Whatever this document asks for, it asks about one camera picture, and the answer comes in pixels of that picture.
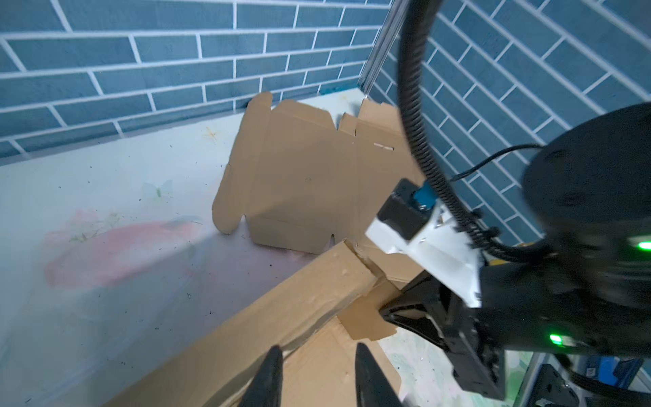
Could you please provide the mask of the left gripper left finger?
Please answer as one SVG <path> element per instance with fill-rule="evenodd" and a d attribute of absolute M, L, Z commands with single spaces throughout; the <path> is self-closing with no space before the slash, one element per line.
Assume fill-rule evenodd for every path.
<path fill-rule="evenodd" d="M 239 407 L 280 407 L 283 383 L 283 352 L 274 345 L 249 384 Z"/>

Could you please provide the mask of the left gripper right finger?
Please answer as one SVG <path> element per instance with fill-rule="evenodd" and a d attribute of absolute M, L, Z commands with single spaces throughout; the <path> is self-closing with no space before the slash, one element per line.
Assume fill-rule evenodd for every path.
<path fill-rule="evenodd" d="M 368 346 L 358 343 L 355 354 L 357 407 L 401 407 L 401 401 Z"/>

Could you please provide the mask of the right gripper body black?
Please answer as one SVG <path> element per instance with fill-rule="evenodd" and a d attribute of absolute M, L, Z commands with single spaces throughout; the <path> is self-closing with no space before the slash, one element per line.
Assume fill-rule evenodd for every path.
<path fill-rule="evenodd" d="M 575 280 L 544 261 L 485 266 L 479 283 L 481 303 L 473 307 L 423 271 L 380 315 L 442 349 L 464 391 L 503 400 L 507 351 L 563 348 Z"/>

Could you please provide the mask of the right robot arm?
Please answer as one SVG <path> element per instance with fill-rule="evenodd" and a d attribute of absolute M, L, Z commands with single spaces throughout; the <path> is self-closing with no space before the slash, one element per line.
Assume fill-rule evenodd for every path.
<path fill-rule="evenodd" d="M 524 259 L 451 282 L 423 266 L 381 317 L 442 349 L 464 390 L 505 395 L 505 352 L 650 355 L 650 106 L 592 119 L 527 168 L 546 237 Z"/>

